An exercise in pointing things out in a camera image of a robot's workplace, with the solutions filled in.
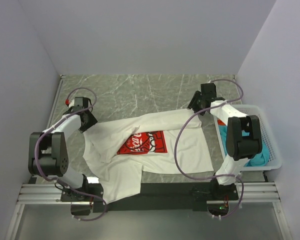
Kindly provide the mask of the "white red-print t-shirt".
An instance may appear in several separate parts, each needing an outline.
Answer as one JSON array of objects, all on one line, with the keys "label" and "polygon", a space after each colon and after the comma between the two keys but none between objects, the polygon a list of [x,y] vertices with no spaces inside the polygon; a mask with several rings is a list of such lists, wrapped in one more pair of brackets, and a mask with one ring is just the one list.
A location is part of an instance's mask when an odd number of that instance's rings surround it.
[{"label": "white red-print t-shirt", "polygon": [[83,135],[83,158],[98,177],[106,203],[139,194],[143,172],[213,170],[202,123],[189,109],[102,122]]}]

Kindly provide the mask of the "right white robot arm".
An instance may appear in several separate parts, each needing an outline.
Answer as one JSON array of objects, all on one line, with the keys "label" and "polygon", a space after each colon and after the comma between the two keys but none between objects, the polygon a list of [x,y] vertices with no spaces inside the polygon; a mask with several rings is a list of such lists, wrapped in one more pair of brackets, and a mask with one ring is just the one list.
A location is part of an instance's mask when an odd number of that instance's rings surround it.
[{"label": "right white robot arm", "polygon": [[226,157],[215,173],[216,183],[209,187],[212,198],[220,200],[227,194],[227,187],[236,182],[236,177],[243,167],[262,152],[262,134],[260,119],[256,115],[247,115],[217,96],[214,83],[202,83],[188,108],[195,113],[204,114],[204,109],[223,122],[226,126]]}]

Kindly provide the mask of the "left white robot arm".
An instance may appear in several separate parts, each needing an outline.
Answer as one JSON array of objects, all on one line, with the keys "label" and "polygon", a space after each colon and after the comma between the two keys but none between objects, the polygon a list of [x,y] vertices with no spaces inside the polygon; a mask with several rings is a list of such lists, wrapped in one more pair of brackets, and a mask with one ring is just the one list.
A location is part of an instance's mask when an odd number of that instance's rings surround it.
[{"label": "left white robot arm", "polygon": [[33,132],[29,137],[28,171],[32,175],[46,177],[55,187],[75,201],[90,197],[87,177],[70,167],[66,140],[76,131],[86,132],[98,121],[92,113],[92,101],[88,97],[75,97],[73,105],[65,101],[68,110],[51,128]]}]

